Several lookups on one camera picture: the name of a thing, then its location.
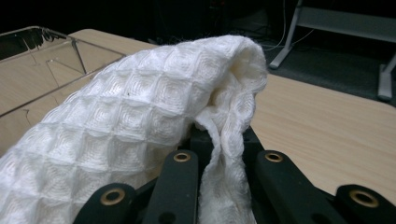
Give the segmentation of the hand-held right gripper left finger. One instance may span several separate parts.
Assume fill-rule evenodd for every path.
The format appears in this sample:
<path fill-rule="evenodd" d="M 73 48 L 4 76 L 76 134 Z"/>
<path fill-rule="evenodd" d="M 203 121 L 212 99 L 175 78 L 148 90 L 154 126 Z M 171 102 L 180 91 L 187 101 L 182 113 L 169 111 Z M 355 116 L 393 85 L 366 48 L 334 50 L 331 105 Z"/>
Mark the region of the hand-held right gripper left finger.
<path fill-rule="evenodd" d="M 213 150 L 212 139 L 207 130 L 199 130 L 195 126 L 190 129 L 187 139 L 187 149 L 193 151 L 198 157 L 198 176 L 202 179 L 206 166 L 210 163 Z"/>

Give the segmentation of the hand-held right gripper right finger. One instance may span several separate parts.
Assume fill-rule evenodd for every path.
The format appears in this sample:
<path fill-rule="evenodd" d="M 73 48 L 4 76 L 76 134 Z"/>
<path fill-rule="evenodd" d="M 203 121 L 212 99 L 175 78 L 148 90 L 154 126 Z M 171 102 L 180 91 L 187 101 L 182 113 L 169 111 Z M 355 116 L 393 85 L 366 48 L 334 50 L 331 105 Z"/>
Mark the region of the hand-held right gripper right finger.
<path fill-rule="evenodd" d="M 264 147 L 251 127 L 248 127 L 243 133 L 244 151 L 243 162 L 245 164 L 245 171 L 247 174 L 247 181 L 250 186 L 257 186 L 260 184 L 256 172 L 256 163 L 258 154 L 264 151 Z"/>

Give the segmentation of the white waffle towel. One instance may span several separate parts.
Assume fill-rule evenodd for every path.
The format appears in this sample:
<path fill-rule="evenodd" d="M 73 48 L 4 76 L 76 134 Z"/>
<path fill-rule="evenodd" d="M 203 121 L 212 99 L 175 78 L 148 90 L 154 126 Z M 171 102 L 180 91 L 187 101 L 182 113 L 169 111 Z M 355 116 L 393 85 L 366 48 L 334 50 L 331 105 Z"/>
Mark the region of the white waffle towel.
<path fill-rule="evenodd" d="M 266 82 L 261 46 L 239 35 L 142 50 L 111 64 L 0 157 L 0 224 L 72 224 L 102 186 L 150 181 L 191 126 L 213 143 L 198 223 L 256 224 L 243 134 Z"/>

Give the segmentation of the clear acrylic organizer box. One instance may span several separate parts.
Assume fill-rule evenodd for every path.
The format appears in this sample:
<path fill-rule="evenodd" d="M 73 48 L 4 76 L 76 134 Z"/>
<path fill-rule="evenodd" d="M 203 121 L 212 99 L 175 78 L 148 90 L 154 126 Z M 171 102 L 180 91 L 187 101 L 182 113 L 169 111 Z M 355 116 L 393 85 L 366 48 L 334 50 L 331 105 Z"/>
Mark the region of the clear acrylic organizer box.
<path fill-rule="evenodd" d="M 39 26 L 0 34 L 0 157 L 52 108 L 123 56 Z"/>

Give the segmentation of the white metal desk frame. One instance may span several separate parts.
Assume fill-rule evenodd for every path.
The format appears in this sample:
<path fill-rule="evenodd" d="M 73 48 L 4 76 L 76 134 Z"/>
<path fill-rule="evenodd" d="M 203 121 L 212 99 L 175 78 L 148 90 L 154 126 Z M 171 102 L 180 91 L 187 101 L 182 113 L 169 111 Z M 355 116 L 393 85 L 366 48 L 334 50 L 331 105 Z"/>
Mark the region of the white metal desk frame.
<path fill-rule="evenodd" d="M 288 57 L 297 27 L 396 44 L 396 19 L 394 18 L 307 7 L 304 5 L 304 0 L 298 0 L 294 7 L 289 31 L 284 32 L 287 36 L 285 44 L 270 62 L 270 68 L 277 69 Z"/>

